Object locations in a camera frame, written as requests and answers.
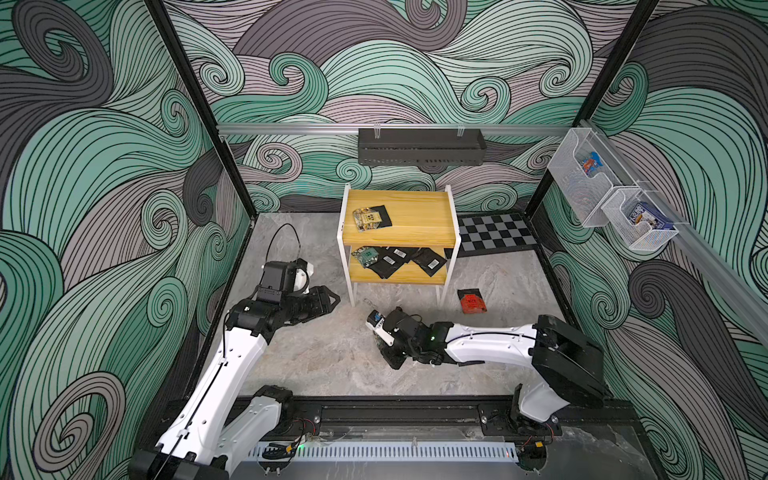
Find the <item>red tea bag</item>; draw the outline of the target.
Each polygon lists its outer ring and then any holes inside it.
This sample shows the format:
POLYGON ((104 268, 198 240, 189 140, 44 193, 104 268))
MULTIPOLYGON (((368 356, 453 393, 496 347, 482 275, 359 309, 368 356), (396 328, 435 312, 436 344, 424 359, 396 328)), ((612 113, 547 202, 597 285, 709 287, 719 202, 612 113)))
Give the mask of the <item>red tea bag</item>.
POLYGON ((459 289, 457 296, 464 314, 482 314, 487 312, 485 301, 479 289, 459 289))

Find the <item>yellow oolong tea bag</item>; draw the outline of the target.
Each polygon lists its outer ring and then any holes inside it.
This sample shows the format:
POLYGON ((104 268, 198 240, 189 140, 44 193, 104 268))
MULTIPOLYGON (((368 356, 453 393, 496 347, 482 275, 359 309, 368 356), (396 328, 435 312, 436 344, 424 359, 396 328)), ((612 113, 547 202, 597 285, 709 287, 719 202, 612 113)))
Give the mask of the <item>yellow oolong tea bag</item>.
POLYGON ((353 220, 358 232, 392 226, 392 220, 384 205, 355 209, 353 211, 353 220))

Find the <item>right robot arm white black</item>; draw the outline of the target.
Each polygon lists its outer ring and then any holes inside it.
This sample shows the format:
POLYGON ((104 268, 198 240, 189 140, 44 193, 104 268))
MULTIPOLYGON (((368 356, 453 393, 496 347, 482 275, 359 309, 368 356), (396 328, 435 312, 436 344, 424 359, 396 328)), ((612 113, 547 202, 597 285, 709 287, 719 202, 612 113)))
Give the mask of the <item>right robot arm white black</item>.
POLYGON ((366 326, 394 370, 411 359, 421 364, 513 365, 536 375, 513 395, 510 419, 545 424, 568 406, 600 408, 607 398, 602 347, 579 329, 551 315, 534 324, 479 328, 452 322, 430 325, 396 308, 372 311, 366 326))

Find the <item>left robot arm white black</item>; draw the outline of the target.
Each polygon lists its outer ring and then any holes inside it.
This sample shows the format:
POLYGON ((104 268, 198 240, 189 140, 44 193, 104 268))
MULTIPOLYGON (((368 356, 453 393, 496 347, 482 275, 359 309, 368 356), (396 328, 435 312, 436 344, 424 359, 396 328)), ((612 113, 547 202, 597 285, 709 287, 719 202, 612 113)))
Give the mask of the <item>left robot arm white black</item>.
POLYGON ((249 451, 274 430, 288 392, 269 388, 228 421, 246 377, 266 352, 275 332, 327 315, 340 296, 326 286, 306 292, 245 298, 233 306, 214 361, 185 406, 151 450, 138 450, 131 479, 228 479, 249 451))

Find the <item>green jasmine tea bag lower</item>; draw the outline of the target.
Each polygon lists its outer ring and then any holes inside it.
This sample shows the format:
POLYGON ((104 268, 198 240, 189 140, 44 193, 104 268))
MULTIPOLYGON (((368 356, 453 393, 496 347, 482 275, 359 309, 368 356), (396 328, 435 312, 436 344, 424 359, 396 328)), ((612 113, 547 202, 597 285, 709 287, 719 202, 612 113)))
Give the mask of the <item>green jasmine tea bag lower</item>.
POLYGON ((379 252, 376 247, 363 246, 351 252, 351 256, 364 268, 368 269, 379 261, 379 252))

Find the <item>black tea bag lower right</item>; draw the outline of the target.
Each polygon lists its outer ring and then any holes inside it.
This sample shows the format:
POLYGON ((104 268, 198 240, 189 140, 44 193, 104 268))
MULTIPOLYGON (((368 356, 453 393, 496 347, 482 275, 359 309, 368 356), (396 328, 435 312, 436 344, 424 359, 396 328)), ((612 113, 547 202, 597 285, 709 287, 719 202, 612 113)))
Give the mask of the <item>black tea bag lower right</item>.
POLYGON ((446 263, 447 260, 431 248, 421 248, 413 254, 411 260, 419 266, 429 277, 433 277, 446 263))

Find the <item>black tea bag lower middle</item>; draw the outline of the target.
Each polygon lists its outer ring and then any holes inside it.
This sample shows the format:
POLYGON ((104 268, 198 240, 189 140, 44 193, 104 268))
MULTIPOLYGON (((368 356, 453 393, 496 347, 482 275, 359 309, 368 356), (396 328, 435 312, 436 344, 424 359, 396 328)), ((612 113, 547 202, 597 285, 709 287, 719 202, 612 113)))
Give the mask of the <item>black tea bag lower middle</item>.
POLYGON ((401 263, 408 263, 420 252, 419 247, 387 247, 386 251, 392 258, 397 258, 401 263))

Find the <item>checkerboard calibration mat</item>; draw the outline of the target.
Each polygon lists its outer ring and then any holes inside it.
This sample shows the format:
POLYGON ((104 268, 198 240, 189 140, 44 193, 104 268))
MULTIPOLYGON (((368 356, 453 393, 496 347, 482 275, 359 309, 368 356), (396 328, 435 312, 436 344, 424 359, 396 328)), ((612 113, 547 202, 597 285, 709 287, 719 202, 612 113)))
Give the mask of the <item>checkerboard calibration mat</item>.
POLYGON ((467 214, 458 217, 459 258, 535 249, 538 241, 519 213, 467 214))

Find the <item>blue red item in bin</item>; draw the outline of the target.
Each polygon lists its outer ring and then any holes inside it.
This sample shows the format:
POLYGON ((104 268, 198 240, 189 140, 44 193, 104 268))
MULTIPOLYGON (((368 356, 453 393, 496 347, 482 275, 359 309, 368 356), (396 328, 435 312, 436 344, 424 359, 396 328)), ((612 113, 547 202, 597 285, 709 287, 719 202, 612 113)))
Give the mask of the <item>blue red item in bin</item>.
POLYGON ((596 152, 590 152, 585 158, 580 160, 580 165, 585 175, 594 177, 600 173, 604 167, 601 156, 596 152))

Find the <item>blue white packet in bin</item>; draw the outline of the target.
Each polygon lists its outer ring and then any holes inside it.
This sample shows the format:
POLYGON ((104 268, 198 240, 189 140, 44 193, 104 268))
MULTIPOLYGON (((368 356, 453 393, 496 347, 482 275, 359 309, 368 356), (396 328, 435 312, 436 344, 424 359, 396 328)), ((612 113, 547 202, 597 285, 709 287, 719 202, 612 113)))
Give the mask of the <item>blue white packet in bin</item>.
POLYGON ((636 202, 627 215, 634 225, 648 224, 654 230, 672 230, 673 222, 658 208, 646 201, 636 202))

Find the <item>black wall tray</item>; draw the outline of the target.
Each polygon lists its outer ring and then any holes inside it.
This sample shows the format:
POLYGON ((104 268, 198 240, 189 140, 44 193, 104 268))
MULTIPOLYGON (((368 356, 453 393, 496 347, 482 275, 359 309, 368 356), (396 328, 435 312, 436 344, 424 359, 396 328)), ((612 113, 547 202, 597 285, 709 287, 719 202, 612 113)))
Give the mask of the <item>black wall tray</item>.
POLYGON ((478 166, 487 144, 479 129, 361 128, 358 161, 364 166, 416 166, 428 171, 448 166, 478 166))

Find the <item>aluminium wall rail back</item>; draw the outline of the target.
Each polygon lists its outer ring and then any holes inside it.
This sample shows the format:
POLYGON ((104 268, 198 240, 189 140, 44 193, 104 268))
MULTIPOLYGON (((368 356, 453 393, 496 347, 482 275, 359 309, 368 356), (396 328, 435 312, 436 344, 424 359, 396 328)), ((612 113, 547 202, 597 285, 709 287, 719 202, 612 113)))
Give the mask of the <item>aluminium wall rail back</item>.
POLYGON ((467 129, 479 129, 490 136, 564 136, 570 126, 555 125, 513 125, 513 124, 378 124, 378 123, 220 123, 218 133, 222 136, 236 135, 354 135, 360 129, 381 130, 425 130, 440 129, 462 133, 467 129))

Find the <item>aluminium wall rail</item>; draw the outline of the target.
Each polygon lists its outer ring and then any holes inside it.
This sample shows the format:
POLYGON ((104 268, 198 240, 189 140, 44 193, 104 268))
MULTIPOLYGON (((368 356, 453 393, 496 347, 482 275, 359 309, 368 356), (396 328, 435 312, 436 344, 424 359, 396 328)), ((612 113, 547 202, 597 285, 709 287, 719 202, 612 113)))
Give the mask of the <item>aluminium wall rail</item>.
POLYGON ((710 281, 720 297, 744 321, 751 334, 763 346, 767 346, 767 303, 717 254, 699 232, 668 204, 662 193, 640 175, 593 121, 581 120, 579 126, 592 130, 606 147, 611 164, 616 164, 623 172, 623 176, 631 180, 631 185, 638 188, 675 223, 678 231, 673 238, 675 245, 710 281))
POLYGON ((555 125, 513 125, 513 124, 378 124, 378 123, 220 123, 218 133, 222 136, 236 135, 354 135, 360 129, 381 130, 425 130, 440 129, 462 133, 467 129, 479 129, 490 136, 564 136, 570 126, 555 125))

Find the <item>clear wall bin upper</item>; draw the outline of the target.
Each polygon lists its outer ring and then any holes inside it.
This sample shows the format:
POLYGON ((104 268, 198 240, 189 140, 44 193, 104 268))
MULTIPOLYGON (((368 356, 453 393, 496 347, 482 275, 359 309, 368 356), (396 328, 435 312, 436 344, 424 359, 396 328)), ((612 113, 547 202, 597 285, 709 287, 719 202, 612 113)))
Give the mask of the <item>clear wall bin upper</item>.
POLYGON ((582 227, 604 227, 609 223, 601 206, 620 185, 609 165, 611 159, 604 142, 593 129, 572 128, 549 162, 549 173, 582 227), (596 176, 588 177, 580 160, 592 151, 601 156, 604 167, 596 176))

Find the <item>clear wall bin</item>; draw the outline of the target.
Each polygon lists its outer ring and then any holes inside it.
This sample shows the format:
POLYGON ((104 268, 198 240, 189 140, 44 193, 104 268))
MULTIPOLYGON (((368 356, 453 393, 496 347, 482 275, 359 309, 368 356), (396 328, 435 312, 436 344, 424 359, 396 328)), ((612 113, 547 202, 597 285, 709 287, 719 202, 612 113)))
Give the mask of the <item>clear wall bin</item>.
POLYGON ((656 252, 678 235, 669 216, 637 187, 617 187, 601 209, 626 246, 656 252))
POLYGON ((549 173, 582 227, 604 227, 609 223, 601 206, 620 185, 609 165, 611 159, 604 142, 593 129, 572 128, 549 162, 549 173), (604 167, 596 176, 588 177, 580 160, 592 151, 601 156, 604 167))

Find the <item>clear wall bin lower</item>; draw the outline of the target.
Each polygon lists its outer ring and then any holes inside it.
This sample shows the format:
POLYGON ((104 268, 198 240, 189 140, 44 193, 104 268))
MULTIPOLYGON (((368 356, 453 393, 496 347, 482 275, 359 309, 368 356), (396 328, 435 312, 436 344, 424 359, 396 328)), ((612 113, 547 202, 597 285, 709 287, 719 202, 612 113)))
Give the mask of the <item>clear wall bin lower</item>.
POLYGON ((656 252, 678 235, 669 216, 637 187, 617 187, 601 209, 626 246, 656 252))

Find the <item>aluminium wall rail right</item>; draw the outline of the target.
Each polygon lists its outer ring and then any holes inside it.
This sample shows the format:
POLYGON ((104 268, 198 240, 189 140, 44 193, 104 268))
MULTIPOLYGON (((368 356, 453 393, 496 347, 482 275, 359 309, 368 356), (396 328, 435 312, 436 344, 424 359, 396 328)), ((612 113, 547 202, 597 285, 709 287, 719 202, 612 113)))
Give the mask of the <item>aluminium wall rail right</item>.
POLYGON ((623 176, 631 180, 631 185, 638 188, 675 223, 678 231, 673 238, 675 245, 710 281, 720 297, 744 321, 751 334, 763 346, 767 346, 767 303, 717 254, 699 232, 668 204, 662 193, 640 175, 593 121, 581 120, 579 126, 592 130, 606 147, 611 164, 616 164, 623 172, 623 176))

